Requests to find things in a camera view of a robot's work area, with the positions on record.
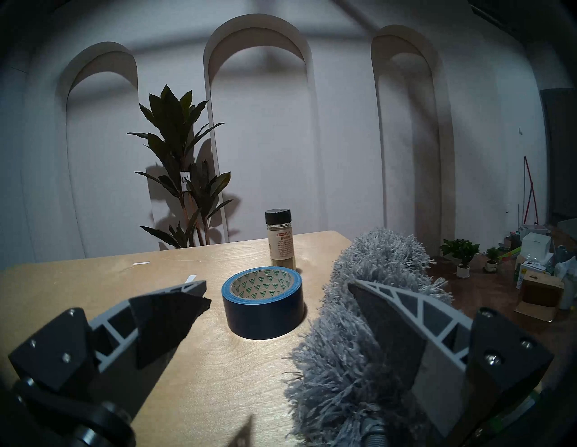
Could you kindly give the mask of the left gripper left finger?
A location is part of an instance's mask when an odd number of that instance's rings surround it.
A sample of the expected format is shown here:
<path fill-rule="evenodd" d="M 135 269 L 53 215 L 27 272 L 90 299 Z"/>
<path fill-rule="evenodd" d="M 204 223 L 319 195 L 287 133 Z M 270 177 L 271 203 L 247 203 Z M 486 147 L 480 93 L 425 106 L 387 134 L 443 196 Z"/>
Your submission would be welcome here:
<path fill-rule="evenodd" d="M 207 311 L 206 281 L 121 301 L 92 320 L 70 308 L 8 355 L 20 379 L 68 399 L 109 401 L 136 416 L 188 335 Z"/>

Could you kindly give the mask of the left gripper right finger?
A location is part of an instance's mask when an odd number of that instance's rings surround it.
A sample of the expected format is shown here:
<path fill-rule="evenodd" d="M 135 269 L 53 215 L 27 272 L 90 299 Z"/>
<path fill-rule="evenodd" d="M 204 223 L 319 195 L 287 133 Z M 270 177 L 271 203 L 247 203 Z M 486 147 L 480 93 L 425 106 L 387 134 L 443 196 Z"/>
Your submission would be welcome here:
<path fill-rule="evenodd" d="M 554 354 L 497 310 L 471 319 L 409 290 L 363 280 L 348 289 L 434 437 L 496 438 L 534 405 Z"/>

